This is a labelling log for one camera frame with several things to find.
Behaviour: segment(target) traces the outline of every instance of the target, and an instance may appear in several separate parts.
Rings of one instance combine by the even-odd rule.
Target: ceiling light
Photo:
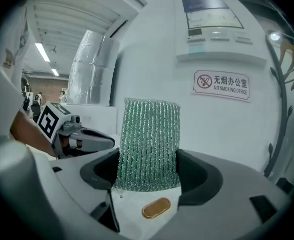
[[[39,50],[40,54],[42,55],[43,59],[44,59],[46,62],[50,62],[50,60],[49,60],[49,58],[48,58],[48,56],[47,56],[47,54],[46,54],[46,52],[45,52],[45,50],[44,50],[44,48],[43,48],[42,43],[37,42],[37,43],[36,43],[36,47],[38,48],[38,50]]]
[[[52,70],[53,74],[55,74],[56,77],[59,76],[58,72],[54,68],[52,68],[51,70]]]
[[[278,41],[280,39],[280,35],[278,33],[272,33],[270,34],[270,39],[273,41]]]

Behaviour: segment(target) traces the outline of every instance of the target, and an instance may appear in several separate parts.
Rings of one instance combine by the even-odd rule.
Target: brown wall
[[[47,101],[58,102],[62,88],[68,88],[68,81],[57,79],[28,78],[31,91],[35,94],[42,92],[42,104]]]

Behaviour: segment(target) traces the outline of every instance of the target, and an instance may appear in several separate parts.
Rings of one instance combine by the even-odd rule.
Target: white wall
[[[233,5],[241,7],[237,9],[240,12],[237,16],[243,25],[256,26],[251,30],[257,31],[254,36],[259,37],[256,38],[260,42],[258,48],[266,54],[264,68],[226,60],[178,63],[175,41],[179,33],[175,32],[174,0],[149,1],[121,41],[113,104],[118,109],[118,134],[125,97],[177,102],[181,105],[181,148],[263,171],[268,160],[268,145],[275,145],[278,136],[279,88],[270,73],[269,67],[273,64],[264,43],[264,31],[241,3],[233,0]],[[248,75],[251,103],[190,94],[197,70]]]

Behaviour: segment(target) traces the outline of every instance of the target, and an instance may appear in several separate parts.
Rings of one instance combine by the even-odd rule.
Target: no smoking symbol
[[[197,84],[200,88],[207,89],[212,85],[212,79],[207,74],[202,74],[198,77]]]

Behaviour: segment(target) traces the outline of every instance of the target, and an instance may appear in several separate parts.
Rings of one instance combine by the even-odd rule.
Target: white ceiling
[[[110,37],[143,6],[137,0],[28,0],[32,44],[24,68],[50,73],[55,68],[59,74],[68,75],[86,30]],[[50,63],[44,62],[35,42],[43,44]]]

